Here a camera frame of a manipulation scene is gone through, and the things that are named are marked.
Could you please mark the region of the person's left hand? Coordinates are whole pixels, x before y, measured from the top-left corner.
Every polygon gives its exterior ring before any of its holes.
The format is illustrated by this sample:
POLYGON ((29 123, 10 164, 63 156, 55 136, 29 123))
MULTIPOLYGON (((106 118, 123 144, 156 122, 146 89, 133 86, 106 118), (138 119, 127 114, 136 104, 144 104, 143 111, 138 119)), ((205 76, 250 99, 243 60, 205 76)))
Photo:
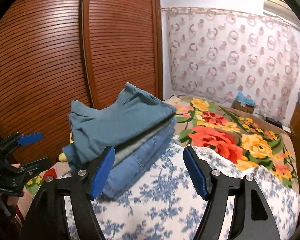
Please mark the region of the person's left hand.
POLYGON ((18 204, 18 198, 23 195, 22 184, 18 181, 13 182, 13 189, 11 192, 0 193, 0 209, 8 218, 15 218, 16 216, 16 205, 18 204))

